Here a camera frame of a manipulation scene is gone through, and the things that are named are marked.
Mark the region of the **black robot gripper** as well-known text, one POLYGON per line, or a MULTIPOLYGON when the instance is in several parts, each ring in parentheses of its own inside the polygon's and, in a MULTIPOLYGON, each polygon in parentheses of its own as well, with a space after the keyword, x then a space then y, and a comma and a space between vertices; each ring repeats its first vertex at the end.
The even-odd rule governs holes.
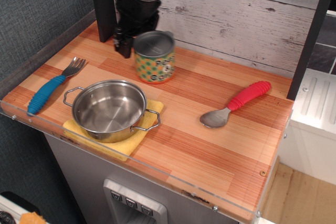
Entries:
POLYGON ((117 0, 120 20, 114 33, 115 51, 126 59, 131 56, 133 37, 155 30, 162 0, 117 0))

